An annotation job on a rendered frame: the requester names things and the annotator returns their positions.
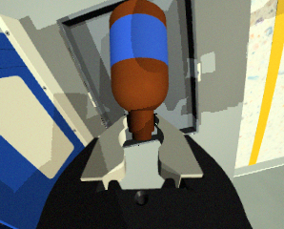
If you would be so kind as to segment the grey square tray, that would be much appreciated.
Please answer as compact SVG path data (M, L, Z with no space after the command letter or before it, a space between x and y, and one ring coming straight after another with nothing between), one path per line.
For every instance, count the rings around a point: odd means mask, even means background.
M72 57L107 129L128 111L114 99L110 70L110 26L112 11L128 0L108 0L57 19ZM194 0L148 0L166 16L169 57L169 89L153 112L161 115L185 135L199 133L198 70ZM156 142L133 140L129 127L122 148Z

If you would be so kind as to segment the dark blue crate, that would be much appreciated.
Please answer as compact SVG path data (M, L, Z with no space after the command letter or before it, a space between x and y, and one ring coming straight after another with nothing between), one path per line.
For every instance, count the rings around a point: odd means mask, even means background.
M52 186L84 148L0 32L0 229L35 229Z

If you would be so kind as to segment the cream flat bar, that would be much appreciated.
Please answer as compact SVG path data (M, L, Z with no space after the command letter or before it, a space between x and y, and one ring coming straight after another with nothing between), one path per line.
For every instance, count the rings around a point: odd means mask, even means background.
M93 137L73 108L19 20L0 14L0 28L14 46L53 105L86 147Z

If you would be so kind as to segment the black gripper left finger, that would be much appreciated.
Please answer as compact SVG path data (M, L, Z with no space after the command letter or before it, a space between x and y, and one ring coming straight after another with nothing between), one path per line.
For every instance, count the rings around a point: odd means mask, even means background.
M95 137L66 167L54 183L43 207L36 229L51 229L79 200L108 190L110 180L126 175L124 131L129 117L123 115L99 137ZM122 180L122 179L121 179Z

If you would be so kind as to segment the brown glass bottle with blue label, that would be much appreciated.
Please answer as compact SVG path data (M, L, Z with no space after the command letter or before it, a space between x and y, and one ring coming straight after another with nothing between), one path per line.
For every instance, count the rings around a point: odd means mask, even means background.
M128 0L110 16L112 94L129 117L134 140L148 140L153 115L169 89L165 13L148 0Z

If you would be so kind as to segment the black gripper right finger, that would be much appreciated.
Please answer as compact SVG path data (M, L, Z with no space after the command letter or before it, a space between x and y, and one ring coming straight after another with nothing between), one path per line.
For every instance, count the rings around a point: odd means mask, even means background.
M236 229L253 229L238 193L220 165L189 135L161 115L153 115L157 128L158 174L173 178L176 188L193 191L217 206Z

